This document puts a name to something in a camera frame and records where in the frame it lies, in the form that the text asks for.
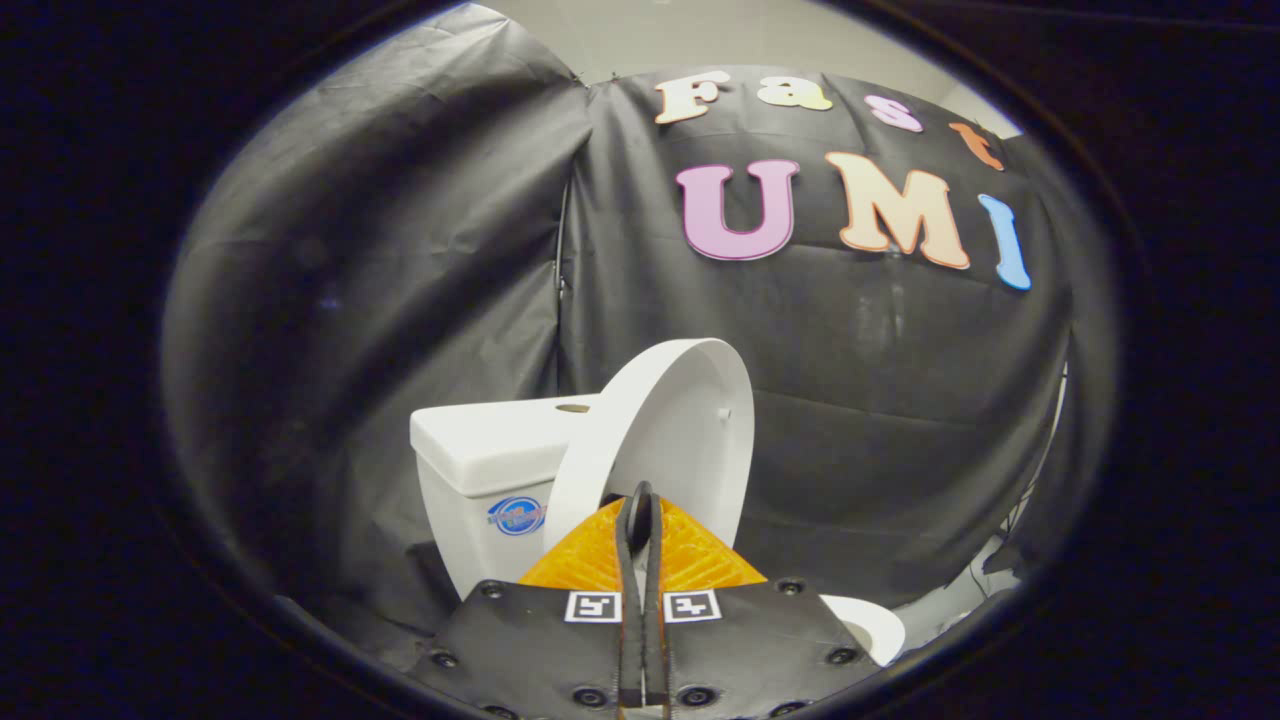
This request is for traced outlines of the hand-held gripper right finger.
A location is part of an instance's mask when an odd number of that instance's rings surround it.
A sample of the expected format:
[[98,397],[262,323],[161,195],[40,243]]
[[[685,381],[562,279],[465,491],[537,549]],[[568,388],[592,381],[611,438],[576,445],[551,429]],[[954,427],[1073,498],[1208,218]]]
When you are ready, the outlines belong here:
[[643,705],[666,719],[774,719],[883,666],[883,609],[765,579],[687,512],[643,492]]

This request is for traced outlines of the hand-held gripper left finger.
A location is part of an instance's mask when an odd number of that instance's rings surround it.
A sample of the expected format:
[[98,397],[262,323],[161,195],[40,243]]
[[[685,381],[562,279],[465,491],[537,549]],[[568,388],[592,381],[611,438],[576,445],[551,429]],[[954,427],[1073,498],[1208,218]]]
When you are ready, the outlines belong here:
[[614,591],[483,580],[415,666],[424,685],[502,719],[623,719],[645,693],[646,487],[605,509],[602,560]]

